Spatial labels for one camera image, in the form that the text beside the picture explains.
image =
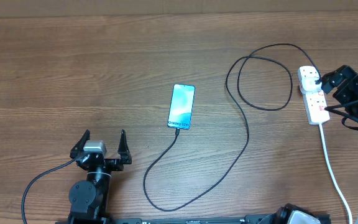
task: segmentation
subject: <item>power adapter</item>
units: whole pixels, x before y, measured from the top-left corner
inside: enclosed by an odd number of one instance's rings
[[[309,124],[317,125],[328,121],[324,91],[321,90],[321,83],[316,84],[319,79],[317,70],[313,66],[302,66],[298,70],[298,78]]]

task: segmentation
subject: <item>charging cable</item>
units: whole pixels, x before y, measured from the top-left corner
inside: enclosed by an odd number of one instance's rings
[[[353,224],[353,218],[352,218],[351,209],[349,208],[349,205],[347,204],[347,201],[346,201],[345,197],[343,196],[343,194],[342,194],[342,192],[341,192],[341,189],[339,189],[339,186],[338,186],[338,184],[337,184],[337,182],[336,182],[336,179],[335,179],[333,170],[332,170],[331,165],[330,165],[330,163],[329,163],[328,153],[327,153],[327,147],[326,147],[326,140],[325,140],[325,138],[324,138],[323,124],[322,124],[322,123],[319,123],[319,124],[318,124],[318,127],[319,127],[319,129],[320,129],[321,143],[323,144],[324,157],[325,157],[325,159],[326,159],[326,163],[327,163],[327,168],[328,168],[329,175],[331,176],[331,179],[333,180],[333,183],[334,183],[334,186],[335,186],[336,191],[338,192],[339,196],[340,196],[341,199],[342,199],[343,204],[345,205],[346,212],[347,212],[347,216],[349,217],[349,224]]]

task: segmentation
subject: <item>white power strip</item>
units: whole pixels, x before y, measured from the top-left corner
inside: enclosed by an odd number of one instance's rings
[[[324,92],[321,90],[321,83],[316,84],[319,79],[317,70],[313,66],[302,66],[298,70],[298,78],[309,124],[317,125],[328,121]]]

